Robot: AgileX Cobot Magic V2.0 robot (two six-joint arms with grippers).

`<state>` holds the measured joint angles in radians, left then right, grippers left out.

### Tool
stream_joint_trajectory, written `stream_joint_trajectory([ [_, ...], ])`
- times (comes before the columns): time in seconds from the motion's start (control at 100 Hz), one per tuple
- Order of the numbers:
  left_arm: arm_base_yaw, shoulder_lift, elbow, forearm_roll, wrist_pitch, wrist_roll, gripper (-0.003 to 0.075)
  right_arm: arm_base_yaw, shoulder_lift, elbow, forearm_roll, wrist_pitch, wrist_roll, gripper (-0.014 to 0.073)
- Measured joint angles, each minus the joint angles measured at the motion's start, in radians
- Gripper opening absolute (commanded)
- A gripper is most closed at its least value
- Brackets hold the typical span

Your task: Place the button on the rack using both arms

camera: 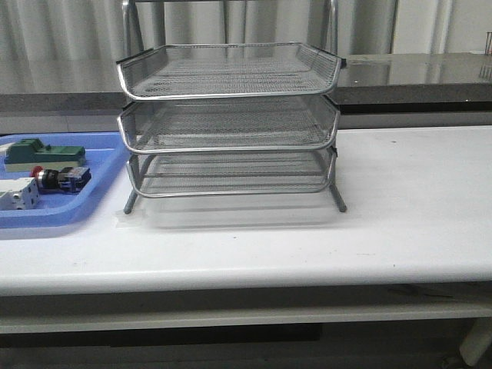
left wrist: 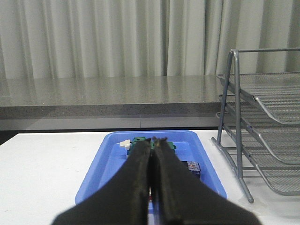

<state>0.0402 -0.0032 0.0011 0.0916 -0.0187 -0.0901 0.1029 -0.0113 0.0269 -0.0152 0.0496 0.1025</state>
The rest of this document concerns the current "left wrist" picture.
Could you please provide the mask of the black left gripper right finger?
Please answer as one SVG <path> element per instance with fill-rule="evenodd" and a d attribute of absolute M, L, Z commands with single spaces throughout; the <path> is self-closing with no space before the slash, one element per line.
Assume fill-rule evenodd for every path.
<path fill-rule="evenodd" d="M 258 225 L 250 211 L 228 201 L 197 179 L 166 138 L 154 138 L 152 197 L 157 225 Z"/>

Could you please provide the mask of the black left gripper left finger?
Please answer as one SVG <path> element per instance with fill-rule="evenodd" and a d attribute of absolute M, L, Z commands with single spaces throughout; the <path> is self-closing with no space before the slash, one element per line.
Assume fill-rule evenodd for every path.
<path fill-rule="evenodd" d="M 54 225 L 146 225 L 150 139 L 138 141 L 123 166 L 95 194 L 59 214 Z"/>

